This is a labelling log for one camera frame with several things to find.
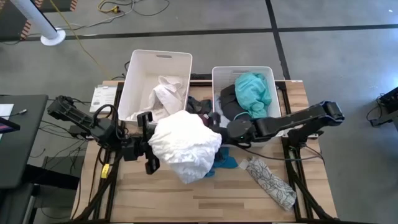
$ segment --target teal cloth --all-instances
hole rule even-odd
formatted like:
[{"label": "teal cloth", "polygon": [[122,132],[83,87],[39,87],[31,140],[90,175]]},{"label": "teal cloth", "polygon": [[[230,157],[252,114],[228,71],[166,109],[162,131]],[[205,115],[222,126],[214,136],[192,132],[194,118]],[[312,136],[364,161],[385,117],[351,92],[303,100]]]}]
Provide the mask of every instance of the teal cloth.
[{"label": "teal cloth", "polygon": [[239,105],[252,118],[265,118],[272,98],[267,80],[261,73],[244,73],[235,80],[235,94]]},{"label": "teal cloth", "polygon": [[229,156],[229,147],[221,147],[219,150],[221,151],[221,155],[223,155],[223,160],[214,161],[213,167],[205,177],[213,177],[216,174],[216,168],[234,169],[238,167],[238,163],[235,158]]}]

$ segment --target white paper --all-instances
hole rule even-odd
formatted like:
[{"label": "white paper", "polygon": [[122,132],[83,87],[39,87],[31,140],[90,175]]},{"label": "white paper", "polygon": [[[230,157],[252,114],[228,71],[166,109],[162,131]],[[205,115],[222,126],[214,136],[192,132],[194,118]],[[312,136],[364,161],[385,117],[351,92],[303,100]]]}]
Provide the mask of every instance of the white paper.
[{"label": "white paper", "polygon": [[9,119],[8,116],[11,114],[13,107],[14,107],[13,104],[0,104],[0,117],[8,120]]},{"label": "white paper", "polygon": [[[99,107],[105,104],[114,104],[117,86],[98,85],[94,89],[93,99],[91,101],[90,113],[94,113]],[[104,108],[101,113],[109,113],[111,108]]]},{"label": "white paper", "polygon": [[246,170],[246,168],[248,168],[249,165],[249,161],[247,159],[242,160],[242,162],[239,164],[239,167],[242,170]]}]

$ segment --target white cloth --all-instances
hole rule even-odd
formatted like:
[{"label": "white cloth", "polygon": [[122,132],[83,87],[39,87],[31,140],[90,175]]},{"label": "white cloth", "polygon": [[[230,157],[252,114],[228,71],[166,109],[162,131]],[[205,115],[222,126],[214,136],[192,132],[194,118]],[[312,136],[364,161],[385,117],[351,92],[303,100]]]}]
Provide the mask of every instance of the white cloth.
[{"label": "white cloth", "polygon": [[188,184],[209,172],[221,135],[207,128],[197,114],[182,110],[161,119],[148,143],[154,154]]},{"label": "white cloth", "polygon": [[157,85],[149,95],[149,106],[133,113],[128,119],[137,119],[137,115],[151,111],[153,121],[159,121],[183,109],[182,79],[180,77],[160,76]]},{"label": "white cloth", "polygon": [[221,109],[221,101],[220,101],[220,96],[215,95],[214,96],[214,109],[215,111],[220,115],[220,127],[226,128],[226,126],[229,123],[229,119],[224,116],[223,110]]}]

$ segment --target gray patterned fabric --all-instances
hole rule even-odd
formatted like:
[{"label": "gray patterned fabric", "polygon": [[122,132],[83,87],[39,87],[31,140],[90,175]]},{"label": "gray patterned fabric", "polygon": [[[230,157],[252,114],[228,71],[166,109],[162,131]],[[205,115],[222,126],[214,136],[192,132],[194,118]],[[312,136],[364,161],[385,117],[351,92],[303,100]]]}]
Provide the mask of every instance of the gray patterned fabric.
[{"label": "gray patterned fabric", "polygon": [[297,197],[296,192],[279,177],[273,175],[264,161],[253,157],[246,170],[284,210],[292,209]]}]

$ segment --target wooden table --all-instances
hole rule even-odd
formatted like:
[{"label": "wooden table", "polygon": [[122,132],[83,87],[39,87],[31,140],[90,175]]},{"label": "wooden table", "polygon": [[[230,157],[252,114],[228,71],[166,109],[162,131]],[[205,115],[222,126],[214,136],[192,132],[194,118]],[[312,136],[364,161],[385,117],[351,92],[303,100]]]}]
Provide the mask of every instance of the wooden table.
[{"label": "wooden table", "polygon": [[[285,81],[292,112],[308,107],[307,96],[302,81]],[[211,98],[211,87],[191,87],[190,95],[196,99]],[[279,94],[282,114],[285,114],[282,94]],[[309,140],[310,147],[320,150],[317,140]],[[81,199],[76,215],[88,204],[88,197],[96,169],[93,195],[95,194],[102,166],[94,168],[98,149],[90,142],[86,150],[81,172]],[[263,148],[252,147],[265,156],[283,158],[280,138],[271,139]],[[238,148],[231,148],[230,154],[238,163],[252,157]],[[302,149],[302,157],[313,154]],[[294,213],[286,212],[260,188],[247,171],[217,169],[216,175],[191,184],[183,184],[166,164],[153,175],[147,175],[144,157],[138,161],[124,162],[119,166],[117,187],[114,196],[111,222],[292,222]],[[273,174],[287,182],[284,161],[265,160]],[[331,216],[336,217],[335,205],[330,192],[325,166],[320,159],[303,161],[307,186],[317,202]],[[104,217],[108,193],[101,203],[100,218]],[[302,197],[298,192],[299,204]]]}]

